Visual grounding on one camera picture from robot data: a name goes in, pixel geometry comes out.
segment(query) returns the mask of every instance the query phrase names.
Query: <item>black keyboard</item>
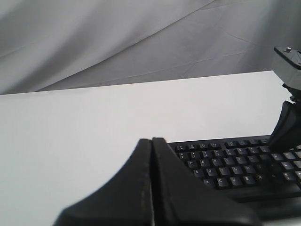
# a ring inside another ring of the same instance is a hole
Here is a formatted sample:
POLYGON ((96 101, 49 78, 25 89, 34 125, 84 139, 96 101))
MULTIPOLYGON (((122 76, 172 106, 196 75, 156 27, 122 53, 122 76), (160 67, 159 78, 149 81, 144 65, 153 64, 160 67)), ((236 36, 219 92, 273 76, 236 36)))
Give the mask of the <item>black keyboard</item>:
POLYGON ((245 202, 262 219, 301 216, 301 146, 281 153, 269 136, 169 143, 205 185, 245 202))

